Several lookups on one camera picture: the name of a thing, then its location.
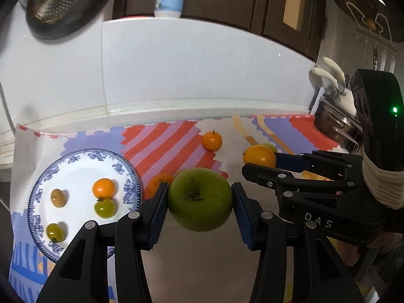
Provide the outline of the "orange tangerine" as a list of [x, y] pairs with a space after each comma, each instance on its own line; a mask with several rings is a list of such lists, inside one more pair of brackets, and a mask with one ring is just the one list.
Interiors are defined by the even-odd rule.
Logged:
[[92, 193], [98, 199], [111, 198], [115, 192], [116, 186], [111, 179], [99, 179], [92, 186]]
[[250, 146], [243, 153], [244, 164], [252, 163], [258, 166], [275, 168], [276, 156], [272, 150], [266, 146], [254, 145]]

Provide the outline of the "yellow-green apple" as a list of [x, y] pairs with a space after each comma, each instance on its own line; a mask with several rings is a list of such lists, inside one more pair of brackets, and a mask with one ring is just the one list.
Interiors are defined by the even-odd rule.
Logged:
[[269, 148], [269, 149], [272, 150], [272, 152], [274, 152], [274, 153], [277, 152], [276, 146], [275, 146], [273, 143], [271, 143], [271, 142], [262, 143], [261, 146], [265, 146], [265, 147]]

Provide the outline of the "small green fruit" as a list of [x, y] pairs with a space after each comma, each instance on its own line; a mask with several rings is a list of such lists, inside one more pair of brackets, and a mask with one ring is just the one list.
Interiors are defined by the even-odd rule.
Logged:
[[51, 223], [46, 227], [46, 235], [53, 243], [60, 243], [64, 241], [64, 230], [56, 223]]

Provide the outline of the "green tomato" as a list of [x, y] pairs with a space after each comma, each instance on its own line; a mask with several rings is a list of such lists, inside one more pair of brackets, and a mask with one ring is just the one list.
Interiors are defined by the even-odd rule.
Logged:
[[113, 199], [101, 198], [94, 204], [96, 215], [103, 219], [108, 219], [114, 216], [116, 208]]

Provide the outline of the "large green apple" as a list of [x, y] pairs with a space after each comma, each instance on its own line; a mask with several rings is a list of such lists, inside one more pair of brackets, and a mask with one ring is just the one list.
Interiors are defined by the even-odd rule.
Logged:
[[215, 230], [232, 212], [232, 189], [220, 174], [207, 168], [181, 172], [171, 183], [168, 208], [174, 220], [194, 232]]

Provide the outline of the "brown kiwi fruit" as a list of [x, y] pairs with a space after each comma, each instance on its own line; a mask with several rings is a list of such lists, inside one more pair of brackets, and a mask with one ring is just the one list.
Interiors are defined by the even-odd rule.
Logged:
[[57, 208], [62, 208], [66, 203], [66, 198], [62, 190], [54, 189], [51, 192], [51, 202]]

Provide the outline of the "white knife block holder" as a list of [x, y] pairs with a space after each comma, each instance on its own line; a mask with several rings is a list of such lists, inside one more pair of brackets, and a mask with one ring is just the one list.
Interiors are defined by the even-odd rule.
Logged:
[[345, 113], [347, 116], [355, 118], [356, 109], [353, 102], [353, 96], [351, 93], [339, 94], [338, 92], [334, 92], [329, 88], [325, 88], [324, 86], [320, 86], [317, 90], [317, 93], [310, 105], [310, 114], [314, 115], [318, 108], [320, 107], [320, 102], [324, 102], [324, 104], [328, 104], [331, 107], [336, 108], [339, 112]]

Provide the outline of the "orange with stem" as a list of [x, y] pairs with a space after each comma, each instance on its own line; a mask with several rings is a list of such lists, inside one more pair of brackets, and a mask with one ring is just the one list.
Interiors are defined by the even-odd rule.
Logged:
[[212, 130], [203, 135], [201, 144], [207, 151], [215, 152], [222, 147], [222, 137], [217, 131]]

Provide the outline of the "colourful patterned table mat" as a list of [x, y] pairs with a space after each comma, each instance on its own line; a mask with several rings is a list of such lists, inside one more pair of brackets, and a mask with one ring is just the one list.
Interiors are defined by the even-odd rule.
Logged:
[[[212, 130], [222, 137], [222, 147], [215, 152], [201, 144]], [[66, 134], [19, 126], [10, 195], [11, 285], [23, 301], [35, 302], [54, 268], [33, 240], [27, 207], [39, 176], [62, 156], [85, 148], [113, 151], [132, 164], [142, 187], [157, 174], [174, 176], [194, 167], [210, 168], [234, 183], [242, 178], [243, 152], [266, 142], [291, 154], [340, 148], [315, 129], [312, 116], [304, 115], [179, 120]], [[242, 243], [234, 218], [215, 231], [193, 233], [167, 217], [158, 244], [143, 255], [154, 302], [248, 302], [258, 257]]]

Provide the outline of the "blue white porcelain plate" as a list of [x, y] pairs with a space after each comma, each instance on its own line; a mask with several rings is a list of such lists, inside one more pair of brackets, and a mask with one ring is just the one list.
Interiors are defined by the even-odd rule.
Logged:
[[[102, 178], [111, 179], [116, 186], [112, 197], [116, 211], [108, 219], [94, 211], [96, 197], [92, 186]], [[65, 195], [66, 203], [62, 208], [51, 202], [54, 189], [62, 190]], [[41, 253], [56, 263], [85, 222], [94, 220], [100, 225], [116, 222], [137, 210], [141, 200], [140, 179], [130, 162], [102, 148], [76, 150], [54, 161], [37, 179], [27, 207], [30, 233]], [[51, 223], [64, 230], [64, 241], [49, 240], [46, 227]]]

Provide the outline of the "dark wooden cabinet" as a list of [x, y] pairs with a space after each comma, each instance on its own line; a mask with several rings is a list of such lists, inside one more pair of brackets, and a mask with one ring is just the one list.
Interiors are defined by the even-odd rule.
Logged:
[[[115, 0], [113, 18], [153, 16], [155, 0]], [[229, 25], [316, 61], [326, 0], [184, 0], [182, 17]]]

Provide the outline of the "black hanging pan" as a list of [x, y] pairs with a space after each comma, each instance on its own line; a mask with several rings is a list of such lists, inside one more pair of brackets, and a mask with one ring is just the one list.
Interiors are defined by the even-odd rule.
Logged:
[[56, 40], [68, 36], [92, 20], [109, 0], [81, 0], [67, 15], [51, 25], [26, 21], [32, 34], [43, 40]]

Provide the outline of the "wall utensil hook rack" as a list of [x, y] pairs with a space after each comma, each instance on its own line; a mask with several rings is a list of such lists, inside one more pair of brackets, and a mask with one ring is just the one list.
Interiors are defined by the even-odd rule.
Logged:
[[[389, 49], [392, 51], [389, 72], [394, 73], [396, 67], [396, 54], [398, 53], [398, 44], [393, 42], [390, 24], [386, 16], [378, 12], [375, 18], [368, 18], [354, 3], [346, 2], [345, 5], [357, 24], [355, 30], [374, 41], [373, 68], [376, 70], [385, 70], [387, 62], [387, 49]], [[379, 18], [383, 18], [386, 22], [388, 38], [383, 37], [384, 27], [379, 22]], [[378, 61], [378, 54], [376, 53], [378, 44], [384, 46], [380, 61]]]

